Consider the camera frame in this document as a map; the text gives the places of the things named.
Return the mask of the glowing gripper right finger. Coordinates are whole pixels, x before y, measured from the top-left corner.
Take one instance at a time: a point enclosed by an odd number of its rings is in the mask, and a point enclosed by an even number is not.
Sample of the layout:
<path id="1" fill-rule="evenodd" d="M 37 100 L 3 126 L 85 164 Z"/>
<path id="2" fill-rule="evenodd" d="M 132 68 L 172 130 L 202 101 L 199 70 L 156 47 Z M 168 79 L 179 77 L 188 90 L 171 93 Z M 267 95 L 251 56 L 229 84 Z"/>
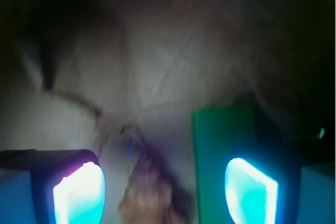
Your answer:
<path id="1" fill-rule="evenodd" d="M 225 169 L 234 223 L 335 223 L 335 148 L 241 145 Z"/>

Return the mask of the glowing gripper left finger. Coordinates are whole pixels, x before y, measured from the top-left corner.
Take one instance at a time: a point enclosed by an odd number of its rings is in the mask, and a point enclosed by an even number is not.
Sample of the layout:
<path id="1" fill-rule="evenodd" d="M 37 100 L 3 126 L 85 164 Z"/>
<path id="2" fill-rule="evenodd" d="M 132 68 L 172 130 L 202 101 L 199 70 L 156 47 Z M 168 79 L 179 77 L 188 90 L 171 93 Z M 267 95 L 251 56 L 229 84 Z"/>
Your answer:
<path id="1" fill-rule="evenodd" d="M 105 201 L 93 151 L 1 151 L 1 223 L 100 223 Z"/>

